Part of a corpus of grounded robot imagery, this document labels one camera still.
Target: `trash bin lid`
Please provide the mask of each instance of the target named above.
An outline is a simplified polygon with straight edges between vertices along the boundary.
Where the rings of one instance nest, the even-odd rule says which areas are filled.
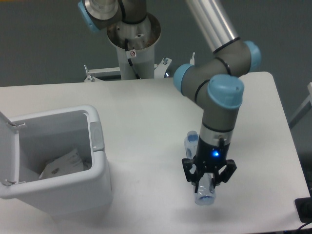
[[[0,112],[0,182],[18,183],[20,168],[20,139],[18,128]]]

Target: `silver metal tube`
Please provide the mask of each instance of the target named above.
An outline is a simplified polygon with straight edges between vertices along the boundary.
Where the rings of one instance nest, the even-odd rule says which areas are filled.
[[[98,20],[112,18],[118,10],[117,0],[85,0],[87,11]]]
[[[186,0],[212,51],[238,37],[219,0]]]

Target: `screw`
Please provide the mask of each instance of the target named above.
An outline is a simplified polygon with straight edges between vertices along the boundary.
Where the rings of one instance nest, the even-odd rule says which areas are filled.
[[[167,65],[168,58],[164,58],[164,65]]]

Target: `black power cord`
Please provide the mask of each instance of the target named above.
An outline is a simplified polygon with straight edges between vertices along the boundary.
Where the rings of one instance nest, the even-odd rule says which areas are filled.
[[[312,223],[312,221],[311,221],[311,222],[307,222],[307,223],[303,224],[302,226],[300,226],[294,234],[299,234],[299,233],[300,233],[300,230],[301,230],[302,228],[304,228],[305,226],[309,225],[310,223]]]
[[[129,40],[128,39],[125,39],[125,51],[129,51],[129,48],[128,48],[128,42]],[[128,58],[128,62],[129,62],[129,65],[132,67],[132,70],[133,72],[135,73],[135,76],[137,79],[141,79],[141,77],[138,75],[137,71],[135,70],[134,66],[133,66],[133,63],[131,61],[131,58]]]

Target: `blue led light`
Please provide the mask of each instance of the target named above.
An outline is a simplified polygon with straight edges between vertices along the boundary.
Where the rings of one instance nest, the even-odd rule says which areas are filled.
[[[219,157],[219,156],[220,156],[220,153],[219,153],[218,150],[213,150],[213,151],[211,152],[211,155],[212,155],[213,157]]]

